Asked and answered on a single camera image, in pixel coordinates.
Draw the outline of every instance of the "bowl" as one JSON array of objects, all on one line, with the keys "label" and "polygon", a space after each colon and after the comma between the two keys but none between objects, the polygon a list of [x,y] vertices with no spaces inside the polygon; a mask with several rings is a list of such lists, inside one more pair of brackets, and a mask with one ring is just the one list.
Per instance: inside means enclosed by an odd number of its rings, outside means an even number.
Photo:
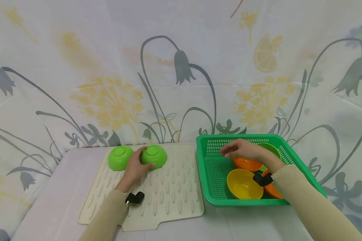
[{"label": "bowl", "polygon": [[168,159],[168,155],[165,150],[159,145],[150,145],[146,150],[143,150],[141,154],[141,163],[143,165],[148,163],[154,163],[155,166],[150,170],[161,168]]},{"label": "bowl", "polygon": [[264,171],[266,171],[266,170],[268,170],[268,169],[267,169],[267,167],[266,167],[265,165],[263,165],[263,166],[260,168],[260,171],[261,171],[261,172],[264,172]]},{"label": "bowl", "polygon": [[251,159],[247,159],[247,158],[235,158],[233,160],[233,163],[235,164],[235,166],[237,168],[242,168],[245,170],[249,170],[251,172],[256,172],[258,170],[260,170],[260,168],[262,168],[263,164],[256,162],[254,160]]},{"label": "bowl", "polygon": [[108,156],[108,165],[111,170],[122,171],[126,169],[127,162],[134,153],[128,146],[115,147]]},{"label": "bowl", "polygon": [[272,152],[273,154],[275,154],[275,156],[277,156],[280,160],[282,159],[282,155],[280,155],[280,152],[277,150],[276,147],[274,147],[273,145],[271,144],[268,144],[268,143],[259,143],[258,144],[259,146],[269,150],[270,152]]},{"label": "bowl", "polygon": [[263,196],[263,187],[252,178],[254,174],[245,169],[234,169],[227,176],[229,191],[237,199],[260,199]]},{"label": "bowl", "polygon": [[[269,170],[266,170],[262,173],[262,176],[264,177],[268,173],[269,173]],[[264,189],[268,193],[268,195],[270,195],[271,197],[278,198],[278,199],[284,199],[282,197],[282,195],[280,195],[280,193],[278,193],[278,191],[274,187],[273,183],[268,184],[267,186],[264,187]]]}]

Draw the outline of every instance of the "beige sleeve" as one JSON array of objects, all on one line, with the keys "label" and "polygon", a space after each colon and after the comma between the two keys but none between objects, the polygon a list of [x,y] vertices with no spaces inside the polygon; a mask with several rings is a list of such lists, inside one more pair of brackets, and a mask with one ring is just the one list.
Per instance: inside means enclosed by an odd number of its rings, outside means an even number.
[{"label": "beige sleeve", "polygon": [[272,175],[278,192],[291,204],[314,241],[360,241],[362,235],[295,165]]},{"label": "beige sleeve", "polygon": [[115,228],[125,218],[127,205],[125,200],[128,193],[119,190],[111,191],[85,229],[79,241],[110,241]]}]

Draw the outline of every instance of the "orange slice print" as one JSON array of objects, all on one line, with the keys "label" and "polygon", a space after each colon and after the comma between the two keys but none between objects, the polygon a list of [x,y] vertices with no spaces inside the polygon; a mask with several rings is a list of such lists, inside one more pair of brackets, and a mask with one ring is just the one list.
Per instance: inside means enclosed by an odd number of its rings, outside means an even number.
[{"label": "orange slice print", "polygon": [[256,46],[254,63],[256,68],[263,73],[275,71],[278,66],[275,53],[280,49],[283,36],[277,36],[272,41],[268,34],[264,35]]}]

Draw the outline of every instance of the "table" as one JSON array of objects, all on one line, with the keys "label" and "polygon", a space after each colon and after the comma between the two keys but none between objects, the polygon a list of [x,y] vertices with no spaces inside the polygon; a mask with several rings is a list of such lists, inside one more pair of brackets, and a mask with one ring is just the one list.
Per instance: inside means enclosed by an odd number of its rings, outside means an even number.
[{"label": "table", "polygon": [[[12,240],[78,240],[86,225],[77,218],[106,149],[67,152]],[[312,240],[291,206],[217,208],[207,202],[199,218],[162,223],[150,231],[123,232],[118,227],[116,235],[118,241]]]}]

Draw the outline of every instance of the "green plastic basket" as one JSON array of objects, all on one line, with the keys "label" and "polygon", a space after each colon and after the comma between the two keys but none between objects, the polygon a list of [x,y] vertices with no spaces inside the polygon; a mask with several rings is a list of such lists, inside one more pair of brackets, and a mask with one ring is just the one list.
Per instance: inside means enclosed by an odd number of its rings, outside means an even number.
[{"label": "green plastic basket", "polygon": [[285,164],[295,164],[305,175],[308,182],[322,195],[326,193],[311,174],[310,170],[298,157],[295,151],[280,136],[273,134],[251,135],[202,135],[197,137],[197,163],[203,195],[214,206],[275,206],[289,205],[284,199],[274,199],[264,192],[261,199],[240,200],[236,199],[227,186],[227,175],[236,169],[230,159],[222,157],[219,150],[236,139],[245,139],[258,144],[267,142],[278,149]]}]

